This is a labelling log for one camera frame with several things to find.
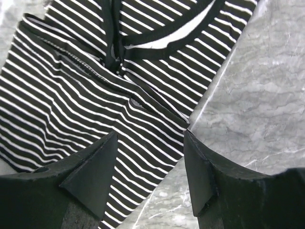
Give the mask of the black white striped tank top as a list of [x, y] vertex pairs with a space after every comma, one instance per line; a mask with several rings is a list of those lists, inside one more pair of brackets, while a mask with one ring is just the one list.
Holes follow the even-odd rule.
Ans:
[[117, 228], [183, 157], [189, 117], [255, 0], [54, 0], [24, 14], [0, 73], [0, 157], [18, 172], [116, 132], [101, 229]]

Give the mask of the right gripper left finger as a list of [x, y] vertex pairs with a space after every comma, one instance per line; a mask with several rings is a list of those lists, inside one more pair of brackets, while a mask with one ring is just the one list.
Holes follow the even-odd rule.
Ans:
[[96, 229], [110, 191], [118, 137], [109, 133], [87, 148], [31, 173], [0, 177], [3, 229]]

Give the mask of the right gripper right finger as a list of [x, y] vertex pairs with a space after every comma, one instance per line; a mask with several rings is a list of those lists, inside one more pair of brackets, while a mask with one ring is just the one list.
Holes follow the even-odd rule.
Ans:
[[193, 215], [202, 229], [302, 229], [305, 170], [266, 175], [245, 168], [184, 133]]

